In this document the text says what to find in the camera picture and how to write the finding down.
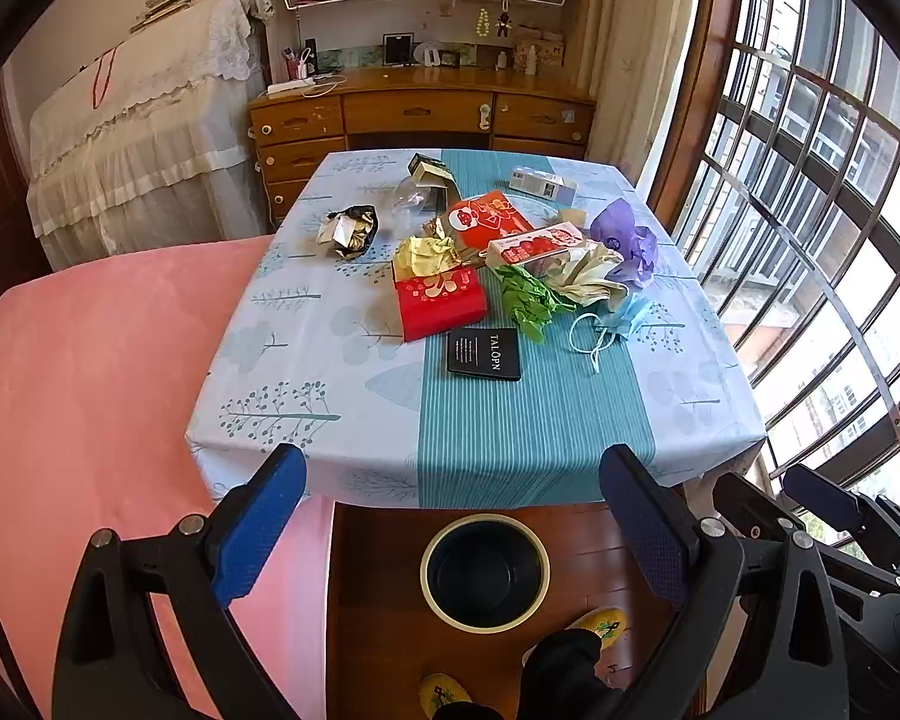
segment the white bottle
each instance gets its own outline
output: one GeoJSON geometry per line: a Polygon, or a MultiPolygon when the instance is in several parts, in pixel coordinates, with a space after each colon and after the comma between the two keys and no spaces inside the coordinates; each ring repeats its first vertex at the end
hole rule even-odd
{"type": "Polygon", "coordinates": [[[536,46],[530,46],[530,52],[527,55],[526,74],[528,76],[536,75],[536,46]]]}

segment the pink blanket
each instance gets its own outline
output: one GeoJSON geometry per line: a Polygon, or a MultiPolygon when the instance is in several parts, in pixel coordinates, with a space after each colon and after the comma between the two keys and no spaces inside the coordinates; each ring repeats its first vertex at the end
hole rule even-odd
{"type": "MultiPolygon", "coordinates": [[[[268,243],[113,257],[0,300],[0,618],[45,718],[60,625],[91,533],[106,526],[125,539],[154,536],[211,508],[183,432],[268,243]]],[[[303,720],[325,717],[332,521],[332,501],[301,503],[250,596],[232,605],[303,720]]],[[[191,702],[216,714],[178,630],[164,634],[191,702]]]]}

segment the window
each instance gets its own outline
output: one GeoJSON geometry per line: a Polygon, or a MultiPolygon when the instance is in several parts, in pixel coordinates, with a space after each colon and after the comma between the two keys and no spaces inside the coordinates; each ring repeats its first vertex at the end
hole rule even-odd
{"type": "Polygon", "coordinates": [[[900,503],[900,63],[851,0],[743,0],[674,238],[751,377],[773,490],[808,464],[900,503]],[[863,440],[878,423],[893,445],[863,440]]]}

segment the person's foot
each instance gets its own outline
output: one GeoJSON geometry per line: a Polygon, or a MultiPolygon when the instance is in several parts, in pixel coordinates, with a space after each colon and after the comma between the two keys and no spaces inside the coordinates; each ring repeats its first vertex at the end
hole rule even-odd
{"type": "MultiPolygon", "coordinates": [[[[588,611],[583,617],[567,626],[567,630],[571,628],[582,628],[585,631],[592,632],[600,637],[600,650],[610,647],[613,642],[620,637],[621,633],[626,630],[626,615],[624,610],[617,607],[600,607],[595,610],[588,611]]],[[[530,647],[523,654],[523,664],[527,665],[530,659],[530,653],[536,646],[530,647]]]]}
{"type": "Polygon", "coordinates": [[[460,701],[472,703],[463,685],[449,675],[431,674],[420,683],[420,706],[431,720],[440,707],[460,701]]]}

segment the metal bolt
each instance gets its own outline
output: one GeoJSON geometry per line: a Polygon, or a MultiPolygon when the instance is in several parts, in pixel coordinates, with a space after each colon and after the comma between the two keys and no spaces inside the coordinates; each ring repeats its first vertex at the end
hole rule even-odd
{"type": "Polygon", "coordinates": [[[181,519],[177,527],[184,536],[192,536],[194,533],[199,533],[203,530],[203,517],[199,514],[190,514],[181,519]]]}
{"type": "Polygon", "coordinates": [[[700,521],[700,529],[708,536],[712,536],[712,538],[720,538],[720,536],[727,532],[725,524],[714,517],[703,517],[700,521]]]}
{"type": "Polygon", "coordinates": [[[95,547],[106,547],[111,538],[113,538],[113,531],[110,528],[100,528],[93,536],[90,536],[90,543],[95,547]]]}
{"type": "Polygon", "coordinates": [[[810,549],[813,546],[813,536],[810,536],[810,533],[807,531],[794,531],[794,544],[797,544],[800,549],[810,549]]]}

